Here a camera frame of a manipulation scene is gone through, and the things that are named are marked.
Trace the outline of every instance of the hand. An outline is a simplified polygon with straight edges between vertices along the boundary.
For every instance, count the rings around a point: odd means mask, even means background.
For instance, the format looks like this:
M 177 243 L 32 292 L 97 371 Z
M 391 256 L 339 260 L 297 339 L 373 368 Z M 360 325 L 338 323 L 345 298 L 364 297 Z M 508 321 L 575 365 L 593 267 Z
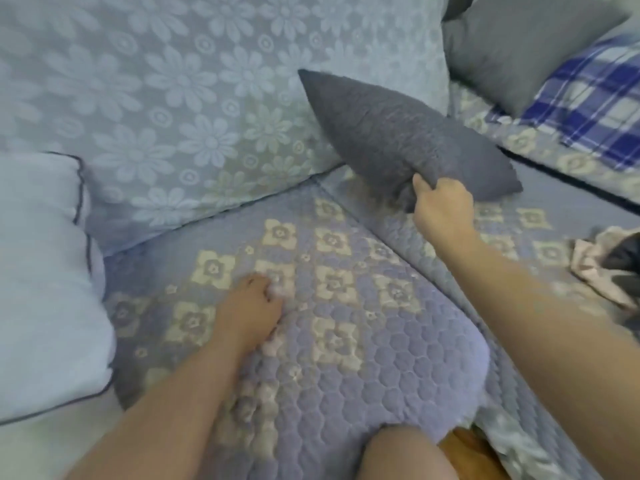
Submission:
M 240 281 L 216 310 L 213 338 L 235 343 L 247 355 L 261 345 L 282 315 L 284 298 L 270 298 L 271 280 L 249 274 Z
M 462 183 L 452 178 L 439 178 L 432 190 L 416 173 L 413 188 L 418 199 L 413 222 L 436 253 L 461 239 L 476 236 L 474 199 Z

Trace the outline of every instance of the leg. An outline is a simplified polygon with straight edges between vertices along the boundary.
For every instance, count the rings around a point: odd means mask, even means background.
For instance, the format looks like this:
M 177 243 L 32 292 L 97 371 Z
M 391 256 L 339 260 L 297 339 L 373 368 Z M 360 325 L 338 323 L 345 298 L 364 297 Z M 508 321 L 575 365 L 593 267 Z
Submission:
M 458 476 L 418 428 L 389 426 L 367 444 L 356 479 L 458 480 Z

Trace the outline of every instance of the blue fabric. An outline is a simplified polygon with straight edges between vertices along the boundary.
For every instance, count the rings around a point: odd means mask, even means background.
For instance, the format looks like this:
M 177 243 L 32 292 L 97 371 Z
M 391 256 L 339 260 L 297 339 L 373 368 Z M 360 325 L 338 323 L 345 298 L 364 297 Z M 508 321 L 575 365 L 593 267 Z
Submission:
M 494 107 L 487 122 L 504 113 Z M 558 131 L 560 142 L 615 170 L 640 161 L 640 41 L 620 35 L 567 60 L 546 81 L 519 124 Z

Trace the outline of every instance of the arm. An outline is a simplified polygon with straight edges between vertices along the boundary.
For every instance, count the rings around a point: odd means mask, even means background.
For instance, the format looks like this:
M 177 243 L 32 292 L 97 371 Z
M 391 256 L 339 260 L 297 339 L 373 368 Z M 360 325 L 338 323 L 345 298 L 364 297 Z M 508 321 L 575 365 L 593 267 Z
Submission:
M 282 299 L 246 277 L 218 307 L 211 341 L 156 384 L 69 473 L 67 480 L 191 480 L 220 404 L 245 355 L 275 327 Z
M 607 480 L 640 472 L 640 347 L 480 240 L 457 180 L 414 177 L 414 220 L 529 386 Z

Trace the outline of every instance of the plaid pillow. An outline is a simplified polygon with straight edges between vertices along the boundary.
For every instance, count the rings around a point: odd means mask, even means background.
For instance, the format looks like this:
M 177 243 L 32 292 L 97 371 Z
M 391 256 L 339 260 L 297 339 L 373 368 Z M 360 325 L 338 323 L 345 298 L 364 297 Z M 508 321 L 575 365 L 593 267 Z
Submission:
M 486 120 L 501 122 L 494 107 Z M 640 39 L 603 40 L 551 74 L 519 124 L 558 131 L 560 142 L 593 153 L 615 170 L 640 161 Z

